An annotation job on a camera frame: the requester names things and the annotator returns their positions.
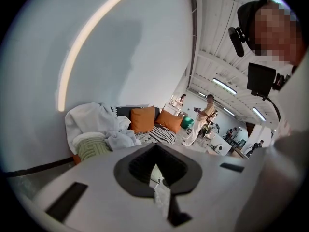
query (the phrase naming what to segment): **led light strip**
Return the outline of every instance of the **led light strip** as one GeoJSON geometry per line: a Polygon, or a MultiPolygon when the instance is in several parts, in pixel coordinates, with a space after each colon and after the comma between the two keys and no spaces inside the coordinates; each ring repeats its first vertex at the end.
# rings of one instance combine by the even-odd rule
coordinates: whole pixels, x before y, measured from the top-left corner
{"type": "Polygon", "coordinates": [[[224,108],[224,110],[226,110],[230,115],[235,116],[235,114],[233,114],[232,112],[228,111],[226,108],[224,108]]]}
{"type": "Polygon", "coordinates": [[[259,110],[257,110],[255,107],[252,109],[259,117],[261,120],[266,121],[266,119],[264,118],[264,116],[259,112],[259,110]]]}
{"type": "Polygon", "coordinates": [[[66,102],[66,95],[68,89],[69,78],[77,58],[83,44],[85,43],[86,39],[95,28],[95,26],[99,23],[99,21],[121,0],[108,0],[104,3],[87,21],[86,25],[78,34],[77,38],[75,39],[71,50],[69,51],[68,57],[65,61],[63,66],[63,71],[60,78],[59,83],[59,91],[58,91],[58,110],[63,112],[65,109],[65,102],[66,102]]]}
{"type": "Polygon", "coordinates": [[[230,91],[233,95],[237,94],[237,92],[234,89],[230,88],[228,85],[225,85],[223,82],[220,82],[218,79],[213,78],[212,81],[215,82],[216,84],[219,84],[220,86],[224,87],[225,89],[230,91]]]}

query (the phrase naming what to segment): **black cap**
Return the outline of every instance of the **black cap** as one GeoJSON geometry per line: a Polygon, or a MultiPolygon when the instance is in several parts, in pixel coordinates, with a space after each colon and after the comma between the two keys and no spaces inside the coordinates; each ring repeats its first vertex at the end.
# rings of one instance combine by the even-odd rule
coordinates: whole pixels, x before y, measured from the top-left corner
{"type": "Polygon", "coordinates": [[[238,23],[242,33],[245,35],[245,41],[248,44],[248,47],[255,52],[257,55],[261,55],[261,50],[257,49],[257,46],[254,44],[254,41],[249,38],[249,27],[252,23],[255,13],[267,4],[269,0],[259,0],[248,2],[237,10],[238,23]]]}

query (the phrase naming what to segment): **white blanket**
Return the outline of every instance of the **white blanket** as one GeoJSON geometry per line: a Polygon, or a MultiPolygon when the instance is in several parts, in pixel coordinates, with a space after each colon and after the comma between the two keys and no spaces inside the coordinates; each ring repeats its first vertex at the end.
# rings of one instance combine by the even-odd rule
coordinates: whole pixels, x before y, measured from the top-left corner
{"type": "Polygon", "coordinates": [[[67,140],[70,150],[77,154],[73,140],[87,132],[100,132],[112,150],[140,145],[133,130],[128,130],[131,121],[125,116],[117,117],[110,106],[95,102],[79,105],[65,116],[67,140]]]}

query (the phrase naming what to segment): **white ceiling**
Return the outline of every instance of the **white ceiling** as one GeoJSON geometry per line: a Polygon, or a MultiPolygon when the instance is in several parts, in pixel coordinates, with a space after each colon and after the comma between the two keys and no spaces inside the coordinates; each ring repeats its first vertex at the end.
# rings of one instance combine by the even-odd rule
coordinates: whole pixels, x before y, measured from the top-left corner
{"type": "MultiPolygon", "coordinates": [[[[248,1],[251,0],[197,0],[197,49],[189,88],[213,94],[238,120],[262,124],[252,110],[256,107],[266,118],[264,125],[275,129],[278,117],[272,104],[247,90],[248,63],[279,68],[283,75],[289,74],[292,66],[276,62],[273,58],[255,56],[246,44],[243,44],[245,56],[237,56],[227,30],[239,26],[237,9],[248,1]],[[237,95],[212,82],[214,77],[236,90],[237,95]]],[[[278,106],[277,94],[277,91],[271,90],[269,98],[278,106]]]]}

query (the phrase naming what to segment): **white pants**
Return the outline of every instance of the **white pants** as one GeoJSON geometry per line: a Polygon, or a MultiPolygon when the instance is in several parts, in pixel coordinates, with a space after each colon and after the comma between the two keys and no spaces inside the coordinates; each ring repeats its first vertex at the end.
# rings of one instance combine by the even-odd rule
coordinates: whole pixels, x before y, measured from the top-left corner
{"type": "Polygon", "coordinates": [[[202,129],[202,126],[205,125],[205,121],[195,121],[191,133],[186,137],[184,143],[186,146],[190,146],[198,136],[198,132],[202,129]]]}

